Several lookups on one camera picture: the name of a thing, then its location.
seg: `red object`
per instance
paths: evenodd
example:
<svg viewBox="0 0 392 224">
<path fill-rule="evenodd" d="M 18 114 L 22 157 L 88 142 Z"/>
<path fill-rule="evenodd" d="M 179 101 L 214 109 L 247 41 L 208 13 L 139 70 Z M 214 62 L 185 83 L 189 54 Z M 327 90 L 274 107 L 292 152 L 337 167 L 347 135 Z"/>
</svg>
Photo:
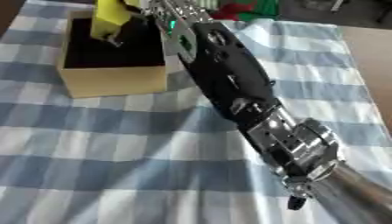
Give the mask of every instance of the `red object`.
<svg viewBox="0 0 392 224">
<path fill-rule="evenodd" d="M 220 7 L 219 10 L 212 13 L 211 17 L 214 19 L 230 19 L 237 21 L 239 20 L 237 14 L 252 11 L 256 4 L 256 0 L 253 3 L 227 3 Z"/>
</svg>

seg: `tablecloth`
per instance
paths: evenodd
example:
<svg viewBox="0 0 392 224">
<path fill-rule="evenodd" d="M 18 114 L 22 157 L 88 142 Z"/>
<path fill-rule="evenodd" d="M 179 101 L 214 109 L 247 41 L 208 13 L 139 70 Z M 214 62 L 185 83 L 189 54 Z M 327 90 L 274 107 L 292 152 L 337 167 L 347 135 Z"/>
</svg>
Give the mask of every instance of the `tablecloth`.
<svg viewBox="0 0 392 224">
<path fill-rule="evenodd" d="M 167 48 L 163 93 L 73 100 L 55 68 L 73 3 L 28 0 L 0 42 L 0 223 L 336 223 L 289 194 Z M 389 134 L 339 28 L 225 22 L 300 120 L 392 186 Z"/>
</svg>

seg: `yellow block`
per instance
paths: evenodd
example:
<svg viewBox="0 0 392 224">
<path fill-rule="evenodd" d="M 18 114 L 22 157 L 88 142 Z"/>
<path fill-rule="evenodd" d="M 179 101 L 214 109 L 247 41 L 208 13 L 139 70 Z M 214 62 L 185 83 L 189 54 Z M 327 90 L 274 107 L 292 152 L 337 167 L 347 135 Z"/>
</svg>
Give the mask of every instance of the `yellow block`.
<svg viewBox="0 0 392 224">
<path fill-rule="evenodd" d="M 139 0 L 125 2 L 139 6 Z M 94 39 L 104 40 L 105 35 L 116 32 L 130 17 L 131 12 L 126 10 L 119 0 L 97 0 L 90 35 Z"/>
</svg>

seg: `black foam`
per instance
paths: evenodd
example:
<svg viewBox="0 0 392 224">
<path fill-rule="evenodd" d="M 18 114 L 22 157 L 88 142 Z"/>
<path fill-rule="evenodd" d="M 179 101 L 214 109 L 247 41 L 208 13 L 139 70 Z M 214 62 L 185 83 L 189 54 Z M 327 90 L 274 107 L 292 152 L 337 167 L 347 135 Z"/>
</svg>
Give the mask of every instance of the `black foam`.
<svg viewBox="0 0 392 224">
<path fill-rule="evenodd" d="M 165 64 L 160 32 L 149 22 L 146 33 L 136 33 L 137 41 L 115 47 L 90 38 L 91 18 L 76 18 L 65 61 L 65 68 L 154 67 Z"/>
</svg>

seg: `green led light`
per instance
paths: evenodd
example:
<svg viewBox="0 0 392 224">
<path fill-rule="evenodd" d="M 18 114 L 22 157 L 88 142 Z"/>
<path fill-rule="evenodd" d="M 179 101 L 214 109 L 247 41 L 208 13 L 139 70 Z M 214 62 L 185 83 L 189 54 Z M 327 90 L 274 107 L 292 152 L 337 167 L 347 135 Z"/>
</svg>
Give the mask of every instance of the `green led light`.
<svg viewBox="0 0 392 224">
<path fill-rule="evenodd" d="M 170 21 L 170 28 L 171 29 L 174 29 L 175 25 L 176 25 L 176 21 L 175 20 Z"/>
</svg>

